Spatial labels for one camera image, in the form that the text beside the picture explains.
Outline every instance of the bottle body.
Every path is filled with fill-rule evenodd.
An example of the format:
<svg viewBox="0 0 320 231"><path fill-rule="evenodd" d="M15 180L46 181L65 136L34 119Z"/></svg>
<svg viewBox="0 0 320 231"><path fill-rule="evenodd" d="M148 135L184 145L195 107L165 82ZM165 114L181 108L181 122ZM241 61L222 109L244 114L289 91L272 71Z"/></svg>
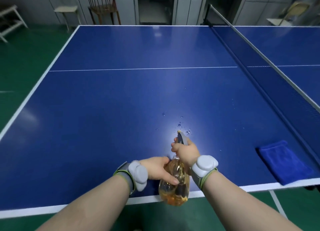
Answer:
<svg viewBox="0 0 320 231"><path fill-rule="evenodd" d="M172 185L164 180L159 184L159 195L169 205L181 206L188 200L190 177L185 171L184 164L175 156L164 168L179 181L178 185Z"/></svg>

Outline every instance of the microfiber cloth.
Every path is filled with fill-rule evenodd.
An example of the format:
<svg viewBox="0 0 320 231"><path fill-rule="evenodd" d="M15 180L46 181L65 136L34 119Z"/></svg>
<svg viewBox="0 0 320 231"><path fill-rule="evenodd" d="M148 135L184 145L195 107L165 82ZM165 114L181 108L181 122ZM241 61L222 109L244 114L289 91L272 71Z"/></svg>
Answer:
<svg viewBox="0 0 320 231"><path fill-rule="evenodd" d="M257 151L273 176L282 185L306 179L313 174L313 170L298 159L284 140L259 147Z"/></svg>

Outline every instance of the blue table surface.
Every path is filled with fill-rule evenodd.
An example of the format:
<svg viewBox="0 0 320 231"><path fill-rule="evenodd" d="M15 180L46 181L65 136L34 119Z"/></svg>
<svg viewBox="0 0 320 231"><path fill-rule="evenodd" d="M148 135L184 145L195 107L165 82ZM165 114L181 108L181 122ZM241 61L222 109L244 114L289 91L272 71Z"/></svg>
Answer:
<svg viewBox="0 0 320 231"><path fill-rule="evenodd" d="M192 68L61 71L166 67ZM255 148L279 140L320 177L208 27L80 27L0 141L0 209L68 204L177 130L238 186L276 182Z"/></svg>
<svg viewBox="0 0 320 231"><path fill-rule="evenodd" d="M319 27L237 27L237 29L320 105Z"/></svg>

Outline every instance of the ping pong table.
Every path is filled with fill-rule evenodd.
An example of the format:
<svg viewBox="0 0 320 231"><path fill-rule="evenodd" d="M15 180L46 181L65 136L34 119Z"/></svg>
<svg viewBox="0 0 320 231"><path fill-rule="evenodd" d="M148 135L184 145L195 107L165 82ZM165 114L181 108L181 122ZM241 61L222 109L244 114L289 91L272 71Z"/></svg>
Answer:
<svg viewBox="0 0 320 231"><path fill-rule="evenodd" d="M57 212L125 161L172 157L177 130L248 192L320 184L306 136L320 123L319 40L316 27L78 26L0 134L0 218ZM279 140L310 179L277 183L255 148ZM148 181L128 204L158 200Z"/></svg>

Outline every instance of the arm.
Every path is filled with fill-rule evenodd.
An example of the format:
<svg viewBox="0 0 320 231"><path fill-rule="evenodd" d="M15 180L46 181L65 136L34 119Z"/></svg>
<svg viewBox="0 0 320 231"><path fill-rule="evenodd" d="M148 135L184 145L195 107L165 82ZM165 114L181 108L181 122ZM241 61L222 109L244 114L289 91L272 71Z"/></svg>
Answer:
<svg viewBox="0 0 320 231"><path fill-rule="evenodd" d="M167 157L141 160L148 171L148 179L164 179L171 184L178 180L165 171ZM110 230L129 198L129 184L120 175L112 176L94 189L80 196L41 225L37 231Z"/></svg>
<svg viewBox="0 0 320 231"><path fill-rule="evenodd" d="M200 156L196 145L172 143L171 151L191 167ZM280 213L233 184L220 172L212 172L203 186L203 193L226 230L301 231Z"/></svg>

